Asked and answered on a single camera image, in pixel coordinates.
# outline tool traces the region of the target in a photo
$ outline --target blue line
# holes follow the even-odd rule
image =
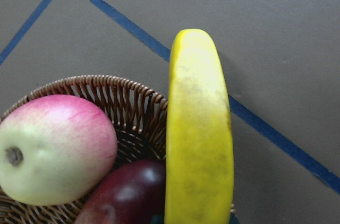
[[[106,13],[110,18],[116,21],[120,26],[131,32],[135,37],[146,44],[150,49],[154,50],[160,57],[169,61],[170,50],[162,45],[155,38],[150,36],[125,15],[117,11],[115,8],[104,2],[103,0],[91,0],[91,2]],[[281,150],[295,159],[298,163],[304,166],[307,170],[323,180],[329,187],[340,194],[340,178],[329,171],[321,163],[304,152],[296,144],[283,136],[280,132],[271,127],[260,117],[252,113],[245,106],[239,103],[236,99],[229,96],[229,104],[231,111],[238,115],[242,120],[248,123],[256,131],[266,137],[270,142],[278,146]]]
[[[5,61],[13,49],[17,46],[19,41],[24,37],[27,31],[32,27],[35,21],[43,13],[45,8],[51,3],[52,0],[42,0],[33,13],[28,17],[25,23],[21,26],[15,36],[7,44],[7,46],[0,53],[0,65]]]
[[[121,27],[132,33],[137,39],[139,39],[155,53],[157,53],[160,57],[169,62],[170,50],[162,45],[155,38],[153,38],[151,35],[149,35],[147,32],[142,30],[134,22],[129,20],[124,14],[122,14],[103,0],[91,0],[91,2],[107,16],[117,22]]]

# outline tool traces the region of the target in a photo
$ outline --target wicker basket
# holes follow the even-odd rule
[[[113,169],[138,159],[165,159],[167,100],[140,83],[120,77],[82,75],[55,81],[23,97],[1,121],[24,103],[51,94],[85,98],[107,114],[118,138]],[[0,224],[73,223],[88,196],[63,205],[32,206],[10,199],[0,188]]]

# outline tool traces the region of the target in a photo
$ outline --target apple stem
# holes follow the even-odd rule
[[[6,149],[6,157],[7,160],[15,167],[23,160],[22,152],[18,147]]]

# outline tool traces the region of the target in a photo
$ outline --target yellow banana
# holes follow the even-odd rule
[[[227,87],[209,34],[182,30],[171,50],[165,224],[226,224],[234,161]]]

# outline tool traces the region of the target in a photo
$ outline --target red apple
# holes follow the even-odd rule
[[[92,102],[52,95],[17,108],[0,124],[0,186],[32,205],[79,199],[111,170],[117,138]]]
[[[94,190],[74,224],[150,224],[164,214],[165,163],[138,160],[113,171]]]

